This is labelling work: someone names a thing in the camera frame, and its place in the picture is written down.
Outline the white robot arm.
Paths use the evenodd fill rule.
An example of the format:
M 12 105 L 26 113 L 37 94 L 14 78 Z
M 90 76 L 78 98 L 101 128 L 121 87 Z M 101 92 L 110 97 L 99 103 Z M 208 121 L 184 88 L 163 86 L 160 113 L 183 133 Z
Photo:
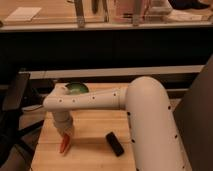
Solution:
M 72 95 L 56 86 L 43 101 L 61 131 L 72 124 L 71 110 L 117 110 L 127 112 L 137 171 L 184 171 L 179 131 L 166 89 L 156 79 L 142 76 L 126 87 Z

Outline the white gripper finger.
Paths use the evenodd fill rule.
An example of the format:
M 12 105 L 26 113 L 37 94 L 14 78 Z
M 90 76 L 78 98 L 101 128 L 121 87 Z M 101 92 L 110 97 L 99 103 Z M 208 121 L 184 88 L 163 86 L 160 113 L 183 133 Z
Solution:
M 70 150 L 70 148 L 73 145 L 73 135 L 65 134 L 64 139 L 65 139 L 64 155 L 67 155 L 68 151 Z
M 63 144 L 65 139 L 65 133 L 60 134 L 60 137 L 61 137 L 61 143 Z

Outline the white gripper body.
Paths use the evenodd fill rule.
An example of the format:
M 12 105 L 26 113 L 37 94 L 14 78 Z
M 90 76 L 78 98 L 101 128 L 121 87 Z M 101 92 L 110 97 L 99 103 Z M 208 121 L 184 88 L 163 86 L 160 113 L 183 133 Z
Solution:
M 71 134 L 74 130 L 74 124 L 73 124 L 72 118 L 68 118 L 63 121 L 55 120 L 54 126 L 56 127 L 57 131 L 60 134 L 64 134 L 64 133 Z

